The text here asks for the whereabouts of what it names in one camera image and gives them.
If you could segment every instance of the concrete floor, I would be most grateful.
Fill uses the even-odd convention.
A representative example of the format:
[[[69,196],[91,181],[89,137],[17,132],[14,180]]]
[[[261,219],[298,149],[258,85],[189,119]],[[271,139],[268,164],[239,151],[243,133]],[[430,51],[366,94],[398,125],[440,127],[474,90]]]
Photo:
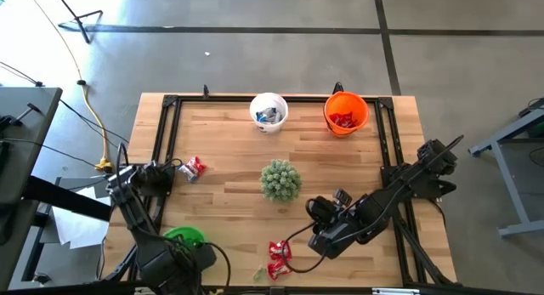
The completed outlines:
[[[38,1],[54,22],[69,18],[58,0]],[[67,1],[79,14],[103,9],[102,22],[109,24],[378,27],[374,0]],[[544,27],[541,0],[383,1],[390,28]],[[0,31],[0,60],[62,87],[63,99],[85,111],[70,55],[31,0],[0,6]],[[100,33],[88,46],[77,33],[63,35],[93,88],[92,105],[106,127],[125,137],[142,92],[195,92],[206,83],[213,93],[328,94],[342,81],[359,94],[391,94],[379,36]],[[506,186],[492,156],[474,159],[466,152],[542,96],[542,37],[396,36],[391,43],[401,92],[416,96],[426,138],[466,137],[455,149],[459,168],[450,177],[458,189],[443,204],[458,280],[544,293],[544,232],[499,238],[497,226],[518,222]],[[27,85],[5,72],[0,81]],[[90,161],[98,161],[102,147],[100,136],[63,107],[46,144]],[[53,160],[59,164],[50,165]],[[34,174],[53,181],[95,172],[44,150]],[[544,208],[543,200],[535,202]],[[97,247],[46,250],[38,269],[53,277],[51,285],[93,279]],[[73,264],[85,266],[74,272]],[[16,280],[17,274],[12,288],[32,285]]]

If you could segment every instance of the candy wrapper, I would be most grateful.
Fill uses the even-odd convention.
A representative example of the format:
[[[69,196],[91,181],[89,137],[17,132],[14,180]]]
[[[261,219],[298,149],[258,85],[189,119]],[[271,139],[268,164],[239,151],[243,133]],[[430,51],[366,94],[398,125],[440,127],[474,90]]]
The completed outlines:
[[[269,255],[272,260],[281,260],[281,247],[283,246],[283,243],[286,243],[286,248],[284,250],[286,259],[291,261],[291,247],[289,247],[289,242],[285,241],[280,241],[279,243],[274,243],[271,241],[269,243]]]
[[[197,156],[190,158],[187,163],[179,168],[179,170],[187,176],[187,180],[190,182],[195,182],[205,169],[206,166],[201,163],[201,160]]]
[[[353,119],[353,112],[347,114],[333,113],[329,115],[331,121],[343,128],[354,128],[357,120]]]
[[[276,281],[279,276],[289,274],[292,271],[286,266],[283,260],[278,260],[275,263],[269,263],[268,272],[270,279]]]

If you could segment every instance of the green plush ball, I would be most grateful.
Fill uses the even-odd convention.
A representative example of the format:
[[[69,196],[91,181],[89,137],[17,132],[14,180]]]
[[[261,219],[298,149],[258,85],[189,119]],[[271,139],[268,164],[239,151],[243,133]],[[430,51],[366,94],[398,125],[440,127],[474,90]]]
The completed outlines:
[[[264,196],[272,201],[294,200],[303,185],[300,173],[287,160],[272,160],[263,168],[261,183]]]

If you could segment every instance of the wooden tabletop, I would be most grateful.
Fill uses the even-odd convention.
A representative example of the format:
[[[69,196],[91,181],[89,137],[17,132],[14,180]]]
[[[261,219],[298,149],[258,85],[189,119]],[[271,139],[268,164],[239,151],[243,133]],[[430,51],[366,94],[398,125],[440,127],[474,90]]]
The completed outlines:
[[[128,148],[130,162],[147,163],[151,159],[164,95],[142,94]],[[277,282],[268,277],[253,281],[258,267],[269,262],[269,241],[284,240],[310,222],[304,209],[309,198],[331,198],[337,188],[345,189],[354,199],[370,193],[381,187],[379,169],[383,163],[373,110],[364,128],[349,138],[337,139],[326,130],[322,104],[290,103],[289,117],[276,135],[260,133],[248,107],[248,103],[183,103],[174,157],[186,161],[199,156],[208,169],[194,184],[187,183],[182,173],[177,174],[161,232],[180,225],[201,230],[229,255],[233,286],[400,286],[392,224],[367,245],[355,243],[340,257],[326,259],[310,273],[292,273]],[[414,162],[417,148],[424,143],[416,100],[394,97],[394,109],[404,158]],[[388,119],[384,117],[390,138]],[[165,135],[162,154],[168,139]],[[265,200],[261,193],[261,170],[272,159],[289,160],[302,175],[300,196],[290,205]],[[428,201],[415,200],[414,209],[422,246],[454,281],[440,213]],[[307,268],[319,259],[307,246],[310,234],[303,232],[292,242],[292,265],[297,268]],[[132,245],[122,215],[116,211],[105,241],[104,275],[115,268]],[[216,264],[203,272],[204,285],[225,283],[226,264],[217,255]],[[407,255],[412,277],[416,277],[412,254],[408,251]]]

